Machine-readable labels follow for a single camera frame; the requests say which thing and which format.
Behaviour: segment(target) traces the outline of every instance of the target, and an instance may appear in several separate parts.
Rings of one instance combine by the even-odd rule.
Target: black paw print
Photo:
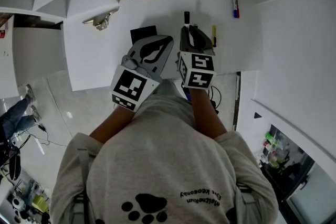
[[[167,200],[165,198],[155,197],[151,194],[138,194],[135,197],[136,201],[140,205],[141,210],[146,213],[142,218],[143,224],[150,224],[154,220],[154,216],[150,215],[155,212],[162,210],[167,205]],[[133,204],[130,201],[124,202],[121,206],[121,209],[125,212],[131,211]],[[140,218],[140,213],[138,211],[131,211],[128,214],[128,219],[131,221],[136,221]],[[166,212],[162,211],[156,215],[156,220],[158,222],[165,222],[167,219]]]

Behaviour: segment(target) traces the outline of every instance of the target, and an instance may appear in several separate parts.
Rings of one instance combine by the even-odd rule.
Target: tile floor
[[[175,84],[182,91],[181,80]],[[109,88],[90,89],[73,92],[67,71],[54,73],[30,83],[36,102],[33,104],[42,117],[42,124],[48,131],[49,140],[59,145],[39,145],[31,137],[21,149],[22,168],[45,188],[52,191],[65,146],[77,132],[90,134],[113,111]],[[236,95],[236,75],[217,76],[214,82],[221,94],[222,101],[218,107],[219,117],[229,130],[233,126]],[[0,100],[0,113],[14,105],[20,97]],[[219,94],[214,90],[214,100],[218,104]],[[46,139],[47,134],[38,127],[29,132],[36,137]],[[27,138],[24,133],[16,138],[20,146]]]

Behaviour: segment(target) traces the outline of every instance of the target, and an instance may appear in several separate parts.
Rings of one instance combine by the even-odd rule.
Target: jeans
[[[24,131],[35,125],[33,116],[22,117],[31,102],[31,97],[26,95],[0,117],[0,123],[4,130],[6,140],[11,139],[14,133]]]

